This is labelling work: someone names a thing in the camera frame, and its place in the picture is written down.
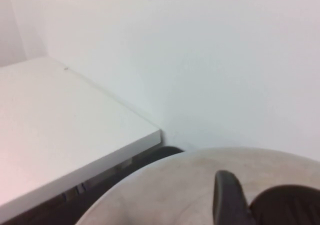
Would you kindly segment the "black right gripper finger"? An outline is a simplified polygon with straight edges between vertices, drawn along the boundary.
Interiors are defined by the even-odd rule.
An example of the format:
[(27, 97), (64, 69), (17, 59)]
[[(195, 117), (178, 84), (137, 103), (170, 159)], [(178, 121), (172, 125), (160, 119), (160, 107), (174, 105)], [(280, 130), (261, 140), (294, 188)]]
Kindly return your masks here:
[(252, 225), (242, 185), (230, 171), (219, 170), (214, 177), (213, 223), (215, 225)]

